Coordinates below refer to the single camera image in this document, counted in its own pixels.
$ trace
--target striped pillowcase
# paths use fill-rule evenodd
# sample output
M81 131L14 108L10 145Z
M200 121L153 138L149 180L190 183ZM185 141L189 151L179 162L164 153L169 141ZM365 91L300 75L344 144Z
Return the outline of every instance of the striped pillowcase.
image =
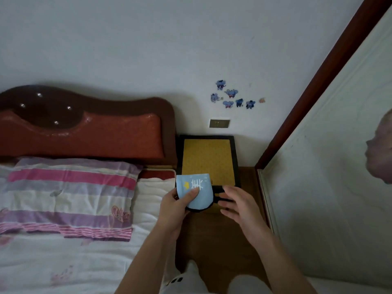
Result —
M141 166L93 159L22 158L0 191L0 233L130 241Z

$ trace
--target wooden floor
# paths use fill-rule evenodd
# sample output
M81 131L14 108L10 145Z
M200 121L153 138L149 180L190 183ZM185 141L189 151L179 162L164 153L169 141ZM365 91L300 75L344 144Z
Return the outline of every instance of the wooden floor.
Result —
M255 197L265 219L254 168L240 167L239 175L242 188ZM230 281L239 274L257 276L268 284L255 249L238 224L223 216L215 204L203 212L190 213L184 220L177 241L177 268L183 272L190 259L196 261L200 276L213 293L225 294Z

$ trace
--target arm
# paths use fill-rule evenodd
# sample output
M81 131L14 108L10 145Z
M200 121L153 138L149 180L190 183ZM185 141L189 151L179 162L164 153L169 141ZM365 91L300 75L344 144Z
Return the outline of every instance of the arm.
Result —
M159 293L167 256L181 231L185 207L199 193L195 188L176 200L177 190L167 193L161 202L158 220L130 264L115 294Z
M317 294L265 224L252 195L237 187L224 186L223 189L225 193L220 194L220 197L234 202L219 201L220 206L232 209L222 209L221 212L240 225L245 237L256 249L272 291L275 294Z

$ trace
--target mattress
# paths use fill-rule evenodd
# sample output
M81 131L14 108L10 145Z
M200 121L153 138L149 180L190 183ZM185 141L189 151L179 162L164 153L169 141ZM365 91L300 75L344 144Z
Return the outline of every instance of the mattress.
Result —
M12 168L0 165L0 188ZM141 178L132 203L130 242L66 239L58 234L0 236L0 291L4 293L113 293L155 225L162 197L175 178ZM179 272L174 251L163 283Z

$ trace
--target wooden door frame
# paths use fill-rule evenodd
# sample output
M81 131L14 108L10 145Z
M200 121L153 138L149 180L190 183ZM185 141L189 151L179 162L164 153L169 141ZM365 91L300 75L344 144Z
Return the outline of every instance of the wooden door frame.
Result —
M321 64L301 97L294 105L286 120L260 157L255 168L264 169L272 157L293 133L305 115L324 93L332 80L362 44L371 30L382 18L392 0L364 0L343 31L338 41Z

